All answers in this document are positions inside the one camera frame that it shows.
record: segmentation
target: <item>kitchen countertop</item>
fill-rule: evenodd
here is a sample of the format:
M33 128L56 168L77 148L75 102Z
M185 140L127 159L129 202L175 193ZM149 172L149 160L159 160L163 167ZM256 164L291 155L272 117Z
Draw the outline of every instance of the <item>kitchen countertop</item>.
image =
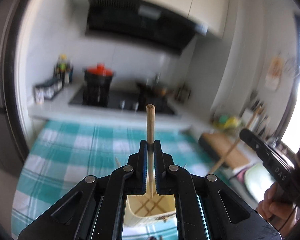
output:
M125 126L146 128L146 113L129 110L109 109L94 106L69 105L68 103L83 84L72 84L64 88L52 101L46 100L42 105L28 106L30 117L59 121L73 121L105 126ZM198 134L213 130L212 126L194 116L185 106L168 100L176 115L156 114L155 129L188 130L195 127Z

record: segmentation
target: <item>tiled wall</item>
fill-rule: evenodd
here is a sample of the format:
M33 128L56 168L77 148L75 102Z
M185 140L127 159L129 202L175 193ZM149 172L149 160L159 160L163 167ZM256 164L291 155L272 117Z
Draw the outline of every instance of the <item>tiled wall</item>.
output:
M117 39L86 36L88 7L74 7L69 0L43 0L33 25L26 63L27 97L34 84L49 78L58 55L74 64L74 79L83 82L82 69L105 63L116 76L112 86L134 88L135 79L154 77L176 86L184 80L196 38L179 56Z

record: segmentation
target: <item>teal and white tablecloth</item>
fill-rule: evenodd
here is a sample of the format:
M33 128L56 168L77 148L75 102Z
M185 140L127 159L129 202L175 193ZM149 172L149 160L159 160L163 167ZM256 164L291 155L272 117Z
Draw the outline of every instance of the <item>teal and white tablecloth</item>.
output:
M31 149L19 178L11 218L14 239L87 175L103 177L124 165L139 151L145 130L106 128L95 125L49 121ZM162 151L190 173L205 176L213 165L197 142L178 131L156 131ZM162 236L178 239L176 221L139 228L124 228L122 239Z

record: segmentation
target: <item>cutting board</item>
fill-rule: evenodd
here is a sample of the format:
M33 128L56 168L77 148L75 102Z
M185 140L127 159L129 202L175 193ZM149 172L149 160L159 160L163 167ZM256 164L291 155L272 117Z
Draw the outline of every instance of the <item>cutting board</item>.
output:
M233 144L224 133L203 133L202 137L220 157L226 154ZM235 169L249 164L249 160L237 147L235 147L228 158L226 158L225 163L231 169Z

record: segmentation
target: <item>range hood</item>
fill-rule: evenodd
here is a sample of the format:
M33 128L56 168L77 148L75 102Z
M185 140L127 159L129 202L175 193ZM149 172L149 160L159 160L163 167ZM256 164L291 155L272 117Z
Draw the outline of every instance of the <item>range hood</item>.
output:
M89 0L89 4L87 34L117 33L181 54L193 36L202 33L202 27L189 19L142 0Z

